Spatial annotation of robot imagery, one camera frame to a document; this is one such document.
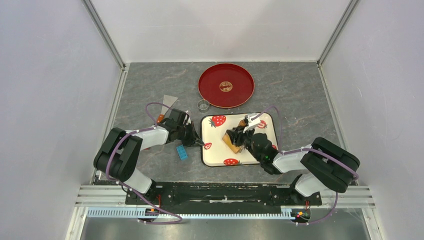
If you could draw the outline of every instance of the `wire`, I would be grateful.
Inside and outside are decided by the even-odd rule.
[[[284,156],[284,155],[289,155],[289,154],[300,153],[300,152],[303,152],[303,151],[313,152],[313,153],[319,154],[319,155],[323,156],[324,158],[327,158],[328,160],[333,161],[334,163],[336,163],[337,165],[339,165],[340,167],[342,167],[346,171],[348,171],[350,174],[352,174],[354,176],[353,181],[359,179],[359,175],[354,170],[352,170],[350,167],[346,166],[346,164],[344,164],[343,162],[335,159],[334,157],[332,157],[332,156],[328,155],[327,153],[322,152],[320,150],[313,149],[313,148],[299,148],[299,149],[295,149],[295,150],[291,150],[291,151],[279,151],[279,152],[280,152],[281,155]]]
[[[162,205],[161,195],[160,195],[160,194],[158,194],[158,195],[156,196],[156,198],[157,198],[157,200],[159,201],[159,208],[160,208],[160,207],[161,207],[161,205]]]
[[[301,215],[299,215],[299,218],[301,218],[301,219],[303,219],[303,220],[306,220],[306,221],[309,221],[309,219],[304,218],[304,217],[303,217],[303,216],[301,216]]]
[[[125,190],[124,186],[121,185],[120,188],[122,189],[122,191],[124,191],[126,194],[128,194],[128,190]]]
[[[324,217],[322,217],[322,218],[320,218],[318,220],[315,220],[315,221],[307,222],[307,223],[296,222],[296,225],[307,226],[307,225],[317,224],[317,223],[320,223],[320,222],[326,220],[327,218],[329,218],[334,213],[334,210],[336,209],[336,205],[337,205],[337,200],[338,199],[339,199],[339,193],[335,192],[334,205],[332,206],[330,212],[328,212],[327,215],[325,215]]]
[[[262,114],[267,113],[268,110],[270,109],[275,109],[275,111],[277,112],[277,116],[278,116],[278,121],[279,121],[279,137],[278,137],[278,142],[277,142],[277,147],[278,149],[282,149],[281,148],[281,144],[283,144],[283,122],[282,122],[282,118],[280,115],[280,111],[278,110],[278,108],[274,105],[267,107],[265,110],[263,110],[261,113],[259,113],[257,116],[253,117],[252,120],[255,120],[257,118],[259,118]]]
[[[110,172],[110,170],[111,170],[111,165],[112,165],[112,160],[114,159],[114,156],[115,156],[115,154],[117,153],[117,151],[118,151],[118,149],[119,149],[119,147],[122,145],[122,143],[129,137],[129,136],[131,136],[131,135],[134,135],[134,134],[136,134],[136,133],[140,133],[140,132],[144,132],[144,131],[149,131],[149,130],[154,130],[155,128],[156,128],[156,126],[158,125],[157,123],[156,123],[156,121],[155,121],[155,119],[153,118],[153,116],[149,113],[149,111],[148,111],[148,106],[150,106],[150,105],[152,105],[152,104],[158,104],[158,105],[162,105],[162,106],[164,106],[164,107],[167,107],[168,109],[171,109],[169,106],[167,106],[167,105],[165,105],[165,104],[163,104],[163,103],[160,103],[160,102],[150,102],[150,103],[148,103],[147,105],[146,105],[146,107],[145,107],[145,111],[146,111],[146,113],[147,113],[147,115],[153,120],[153,122],[154,122],[154,127],[148,127],[148,128],[144,128],[144,129],[139,129],[139,130],[135,130],[135,131],[131,131],[131,132],[129,132],[129,133],[127,133],[125,136],[123,136],[120,140],[119,140],[119,142],[116,144],[116,146],[115,146],[115,148],[113,149],[113,151],[112,151],[112,153],[110,154],[110,157],[109,157],[109,161],[107,162],[107,165],[106,165],[106,171],[105,171],[105,175],[106,175],[106,178],[107,178],[107,180],[109,180],[109,181],[116,181],[116,179],[115,178],[113,178],[113,177],[111,177],[110,175],[109,175],[109,172]],[[171,216],[173,216],[173,217],[176,217],[176,218],[178,218],[178,220],[175,220],[175,221],[165,221],[165,222],[144,222],[145,224],[150,224],[150,225],[166,225],[166,224],[178,224],[178,223],[180,223],[182,220],[183,220],[183,218],[181,217],[181,216],[179,216],[179,215],[176,215],[176,214],[174,214],[174,213],[172,213],[172,212],[169,212],[169,211],[167,211],[167,210],[164,210],[164,209],[162,209],[162,208],[160,208],[160,207],[157,207],[157,206],[155,206],[153,203],[151,203],[150,201],[148,201],[140,192],[138,192],[137,190],[135,190],[135,189],[133,189],[132,187],[130,187],[130,186],[128,186],[127,184],[125,184],[124,182],[121,182],[121,181],[119,181],[118,182],[118,184],[120,184],[120,185],[122,185],[122,186],[124,186],[124,187],[127,187],[128,189],[132,189],[132,191],[141,199],[141,200],[143,200],[146,204],[148,204],[148,205],[150,205],[151,207],[153,207],[154,209],[156,209],[156,210],[158,210],[158,211],[160,211],[160,212],[162,212],[162,213],[165,213],[165,214],[168,214],[168,215],[171,215]]]
[[[313,153],[319,154],[319,155],[321,155],[321,156],[323,156],[323,157],[325,157],[325,158],[333,161],[334,163],[338,164],[340,167],[342,167],[345,170],[347,170],[349,173],[351,173],[354,176],[353,180],[357,180],[359,178],[359,175],[354,170],[352,170],[350,167],[346,166],[344,163],[340,162],[339,160],[335,159],[334,157],[332,157],[332,156],[330,156],[330,155],[328,155],[328,154],[326,154],[326,153],[324,153],[322,151],[319,151],[319,150],[316,150],[316,149],[313,149],[313,148],[299,148],[299,149],[295,149],[295,150],[290,150],[290,151],[284,151],[284,152],[282,152],[281,151],[282,148],[281,148],[280,145],[282,144],[283,125],[282,125],[282,118],[280,116],[279,110],[274,105],[269,106],[264,111],[262,111],[261,113],[259,113],[257,116],[255,116],[254,118],[252,118],[252,120],[255,120],[255,119],[259,118],[262,114],[266,113],[271,108],[275,109],[275,111],[277,112],[278,120],[279,120],[279,123],[280,123],[279,124],[280,136],[279,136],[279,140],[278,140],[278,151],[280,152],[281,155],[284,156],[284,155],[295,154],[295,153],[299,153],[299,152],[303,152],[303,151],[313,152]],[[304,225],[304,226],[306,226],[306,225],[311,225],[311,224],[317,224],[317,223],[320,223],[321,221],[324,221],[325,219],[327,219],[329,216],[331,216],[333,214],[334,210],[336,209],[336,205],[337,205],[338,199],[339,199],[339,193],[338,192],[335,192],[334,205],[332,206],[330,212],[328,212],[327,215],[325,215],[324,217],[322,217],[322,218],[320,218],[318,220],[315,220],[315,221],[307,222],[307,223],[298,223],[298,222],[296,222],[296,225]]]

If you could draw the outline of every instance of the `round red tray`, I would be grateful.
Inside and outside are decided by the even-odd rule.
[[[250,73],[241,66],[220,63],[202,73],[198,82],[202,98],[218,108],[235,108],[249,100],[255,90]]]

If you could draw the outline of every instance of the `white enclosure panel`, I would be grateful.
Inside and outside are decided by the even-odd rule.
[[[324,77],[386,239],[424,235],[424,1],[363,0]]]
[[[93,0],[126,62],[316,61],[349,0]]]
[[[3,0],[0,74],[0,239],[64,239],[120,70],[80,0]]]

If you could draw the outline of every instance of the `gold emblem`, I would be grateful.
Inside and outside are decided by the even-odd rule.
[[[223,81],[219,84],[219,89],[223,92],[229,92],[233,89],[233,85],[229,81]]]

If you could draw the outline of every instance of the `white placemat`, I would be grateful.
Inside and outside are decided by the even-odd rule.
[[[235,154],[223,141],[226,131],[237,127],[246,114],[210,115],[201,120],[201,138],[205,143],[205,146],[201,149],[201,154],[205,165],[219,167],[259,164],[246,149]],[[265,133],[272,144],[277,146],[272,117],[268,113],[264,113],[259,119],[261,124],[255,128],[254,132]]]

